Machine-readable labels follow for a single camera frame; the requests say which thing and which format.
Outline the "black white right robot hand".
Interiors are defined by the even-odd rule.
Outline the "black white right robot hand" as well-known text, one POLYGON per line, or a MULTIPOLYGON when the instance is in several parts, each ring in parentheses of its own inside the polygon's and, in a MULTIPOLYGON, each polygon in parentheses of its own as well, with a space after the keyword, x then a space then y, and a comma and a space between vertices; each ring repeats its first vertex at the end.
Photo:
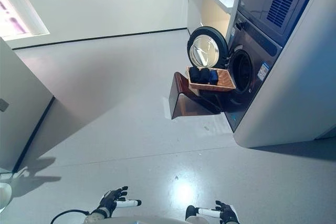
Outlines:
POLYGON ((196 213, 217 218, 219 219, 219 223, 240 223, 232 205, 228 205, 220 200, 216 200, 215 205, 214 209, 196 207, 196 213))

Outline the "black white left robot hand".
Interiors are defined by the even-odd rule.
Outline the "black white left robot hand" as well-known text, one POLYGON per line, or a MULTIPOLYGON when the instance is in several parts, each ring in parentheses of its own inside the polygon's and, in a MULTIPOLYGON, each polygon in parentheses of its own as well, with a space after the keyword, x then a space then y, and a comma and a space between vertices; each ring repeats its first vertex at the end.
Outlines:
POLYGON ((128 186, 107 191, 101 198, 98 207, 91 213, 100 215, 103 219, 111 218, 116 208, 139 207, 142 201, 139 199, 126 199, 128 186))

